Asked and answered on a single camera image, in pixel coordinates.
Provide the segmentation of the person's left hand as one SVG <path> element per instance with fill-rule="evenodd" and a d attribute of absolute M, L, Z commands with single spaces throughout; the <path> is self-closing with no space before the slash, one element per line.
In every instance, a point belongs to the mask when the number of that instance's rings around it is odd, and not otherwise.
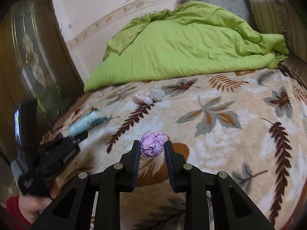
<path fill-rule="evenodd" d="M 18 206 L 22 216 L 30 223 L 39 217 L 39 212 L 44 211 L 48 205 L 59 195 L 60 188 L 57 185 L 57 180 L 52 181 L 50 195 L 47 197 L 19 195 Z"/>

